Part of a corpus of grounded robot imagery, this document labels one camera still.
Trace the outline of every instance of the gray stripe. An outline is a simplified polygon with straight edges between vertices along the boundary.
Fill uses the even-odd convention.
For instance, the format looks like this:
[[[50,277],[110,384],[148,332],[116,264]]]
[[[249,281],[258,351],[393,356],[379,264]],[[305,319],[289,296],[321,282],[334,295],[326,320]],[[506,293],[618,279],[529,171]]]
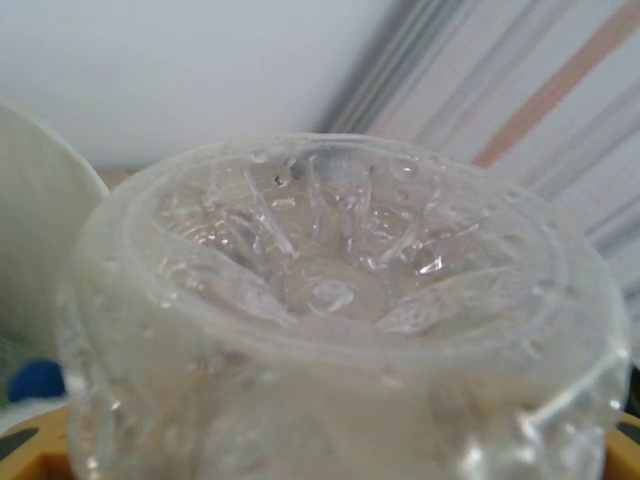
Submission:
[[[416,2],[360,86],[342,96],[342,108],[331,115],[322,131],[365,132],[392,95],[425,55],[448,20],[466,1]]]
[[[418,143],[436,150],[442,148],[468,112],[476,110],[502,85],[573,3],[575,0],[530,0],[453,95],[429,119],[416,137]]]
[[[636,81],[543,162],[561,168],[534,190],[553,201],[639,130],[640,81]]]
[[[585,235],[591,236],[591,235],[597,234],[598,230],[601,230],[601,229],[605,228],[607,226],[607,224],[612,223],[619,216],[624,215],[625,213],[627,213],[631,208],[633,208],[635,205],[637,205],[638,202],[640,202],[640,192],[636,193],[633,197],[631,197],[629,200],[624,202],[622,205],[620,205],[618,208],[616,208],[613,212],[611,212],[608,215],[602,217],[597,222],[589,225],[584,230]]]
[[[640,239],[640,216],[622,225],[611,235],[597,242],[595,247],[600,255],[607,258],[628,247],[638,239]]]
[[[640,301],[640,278],[624,290],[625,302],[631,304]]]

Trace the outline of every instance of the orange stripe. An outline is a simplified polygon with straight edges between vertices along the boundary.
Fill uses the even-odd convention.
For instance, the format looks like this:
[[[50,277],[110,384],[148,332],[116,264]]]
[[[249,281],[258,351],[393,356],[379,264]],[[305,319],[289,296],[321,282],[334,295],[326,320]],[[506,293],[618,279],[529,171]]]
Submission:
[[[506,121],[473,159],[490,167],[511,150],[569,92],[640,26],[640,0],[616,11],[567,62]]]

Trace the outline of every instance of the bubble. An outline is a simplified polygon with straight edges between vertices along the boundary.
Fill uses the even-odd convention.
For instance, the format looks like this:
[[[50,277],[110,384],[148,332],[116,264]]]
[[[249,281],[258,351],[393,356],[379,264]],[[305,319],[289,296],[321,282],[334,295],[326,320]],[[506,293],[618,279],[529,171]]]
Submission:
[[[353,291],[340,280],[322,280],[312,290],[313,296],[324,310],[336,312],[353,300]]]
[[[558,224],[552,220],[549,220],[542,225],[542,228],[544,228],[548,232],[555,232],[558,230]]]
[[[404,190],[398,189],[395,192],[393,192],[393,198],[396,199],[398,202],[404,202],[409,198],[409,194]]]
[[[528,338],[522,342],[522,346],[532,357],[539,357],[542,354],[543,345],[540,340]]]
[[[511,257],[519,257],[525,246],[525,240],[520,235],[506,234],[498,237],[499,245]]]
[[[394,368],[388,367],[382,375],[382,384],[393,389],[402,388],[404,382],[398,377],[398,372]]]
[[[296,160],[291,164],[289,170],[291,171],[291,178],[293,180],[300,180],[304,178],[307,172],[307,163],[303,160]]]
[[[559,284],[550,278],[540,280],[533,288],[533,293],[547,297],[560,297],[570,302],[579,302],[582,300],[582,294],[578,290],[569,285]]]
[[[271,206],[276,210],[288,210],[290,208],[295,208],[296,199],[293,197],[276,198],[273,202],[271,202]]]
[[[522,194],[520,192],[516,192],[515,190],[509,190],[504,194],[504,198],[507,202],[517,202],[522,198]]]
[[[273,177],[273,183],[279,188],[284,188],[289,185],[289,180],[284,178],[282,175],[276,175]]]
[[[487,217],[490,217],[498,211],[498,207],[496,207],[495,205],[487,205],[483,208],[482,211]]]
[[[255,163],[264,163],[269,158],[269,155],[264,150],[256,150],[251,157]]]
[[[118,257],[116,255],[109,255],[103,264],[107,270],[115,272],[118,269]]]
[[[388,333],[421,334],[433,324],[433,316],[425,306],[412,306],[392,311],[377,322]]]
[[[433,262],[427,265],[418,266],[417,273],[418,275],[427,275],[429,273],[442,270],[442,267],[443,267],[442,257],[438,256]]]
[[[418,175],[418,164],[413,160],[396,158],[389,163],[391,174],[402,182],[410,182]]]

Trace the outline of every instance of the yellow surface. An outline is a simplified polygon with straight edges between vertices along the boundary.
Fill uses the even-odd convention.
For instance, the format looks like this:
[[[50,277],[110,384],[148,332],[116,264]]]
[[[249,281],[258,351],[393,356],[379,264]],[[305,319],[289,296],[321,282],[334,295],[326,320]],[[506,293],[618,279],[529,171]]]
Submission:
[[[67,408],[16,425],[4,436],[27,428],[38,432],[0,461],[2,480],[73,480],[66,439]]]
[[[620,422],[640,427],[640,419],[623,414]],[[639,480],[640,445],[619,430],[613,430],[607,437],[607,463],[603,480]]]
[[[16,425],[5,435],[36,427],[38,433],[0,461],[2,480],[74,480],[65,435],[67,408]],[[623,414],[621,422],[640,427],[640,419]],[[640,445],[618,430],[607,437],[603,480],[640,480]]]

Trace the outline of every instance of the water droplet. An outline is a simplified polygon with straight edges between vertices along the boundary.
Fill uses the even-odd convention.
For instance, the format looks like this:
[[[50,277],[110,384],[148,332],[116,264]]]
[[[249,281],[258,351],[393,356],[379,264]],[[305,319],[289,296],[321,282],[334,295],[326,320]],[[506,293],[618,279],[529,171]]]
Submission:
[[[275,177],[273,177],[273,183],[280,188],[284,188],[289,185],[289,180],[282,177],[281,175],[276,175]]]
[[[424,307],[394,310],[376,324],[389,333],[416,334],[424,332],[433,322]]]
[[[515,190],[509,190],[504,194],[504,198],[507,202],[517,202],[522,198],[522,194],[520,192],[516,192]]]
[[[532,357],[539,357],[543,351],[543,345],[540,340],[526,339],[522,342],[522,346]]]
[[[87,459],[87,468],[89,468],[89,470],[97,470],[98,465],[99,463],[96,457],[91,456]]]
[[[582,300],[582,294],[571,285],[559,285],[555,280],[547,278],[540,280],[533,288],[533,292],[543,296],[557,296],[570,302]]]
[[[72,370],[65,372],[64,383],[67,392],[73,396],[84,396],[91,390],[91,384],[87,379],[74,373]]]
[[[501,235],[499,241],[502,249],[514,258],[519,257],[524,250],[525,241],[520,235]]]
[[[392,175],[402,182],[410,182],[418,175],[418,164],[413,160],[396,158],[389,163]]]
[[[256,163],[264,163],[269,158],[269,155],[264,150],[256,150],[255,152],[253,152],[251,157]]]
[[[347,238],[348,240],[352,240],[353,239],[352,238],[353,237],[353,221],[351,220],[351,217],[342,216],[340,227],[342,230],[342,235],[344,235],[344,237]]]
[[[291,178],[294,180],[300,180],[301,178],[303,178],[306,174],[307,171],[307,163],[304,162],[303,160],[296,160],[295,162],[293,162],[293,164],[289,167],[289,170],[291,171]]]
[[[437,272],[438,270],[442,270],[442,257],[438,256],[433,262],[428,265],[424,265],[418,268],[419,275],[426,275],[428,273]]]
[[[288,210],[290,208],[295,208],[296,199],[293,197],[276,198],[273,202],[271,202],[271,206],[276,210]]]
[[[404,220],[407,220],[409,222],[412,222],[414,220],[414,214],[413,212],[409,211],[409,210],[400,210],[400,217]]]
[[[313,296],[319,300],[324,310],[335,312],[353,300],[353,292],[340,280],[322,280],[312,290]]]
[[[262,223],[273,234],[276,242],[278,243],[278,247],[283,252],[292,257],[298,256],[298,251],[289,240],[287,232],[282,228],[282,225],[280,225],[277,216],[274,214],[273,210],[271,210],[269,204],[267,204],[264,195],[256,186],[253,177],[247,169],[243,170],[243,176],[251,189],[254,204],[258,210],[258,219],[260,220],[260,223]]]
[[[262,255],[264,253],[264,247],[262,246],[259,236],[256,236],[256,240],[253,242],[253,245],[251,245],[251,248],[258,255]]]
[[[280,375],[277,372],[266,371],[259,377],[260,383],[273,383],[280,378]]]
[[[202,195],[202,204],[206,208],[213,208],[216,202],[220,199],[220,191],[217,189],[209,189]]]
[[[393,240],[393,237],[383,230],[375,230],[371,232],[371,238],[383,245],[386,245]]]
[[[383,385],[394,389],[401,388],[403,385],[402,380],[394,376],[393,371],[385,372],[385,374],[382,376],[382,383]]]
[[[227,350],[222,353],[226,365],[231,368],[241,368],[246,366],[250,360],[244,353],[236,350]]]
[[[542,227],[549,232],[555,232],[558,230],[558,224],[552,220],[545,222]]]
[[[104,266],[110,272],[115,272],[118,269],[118,257],[116,255],[109,255],[104,261]]]
[[[393,192],[393,198],[395,198],[398,202],[404,202],[409,198],[409,194],[404,190],[396,190]]]
[[[496,207],[495,205],[487,205],[482,211],[487,217],[490,217],[498,211],[498,207]]]
[[[353,256],[349,258],[350,262],[351,259],[353,259],[353,264],[355,266],[364,270],[377,270],[380,268],[380,264],[376,261],[376,257],[369,252],[356,251]]]

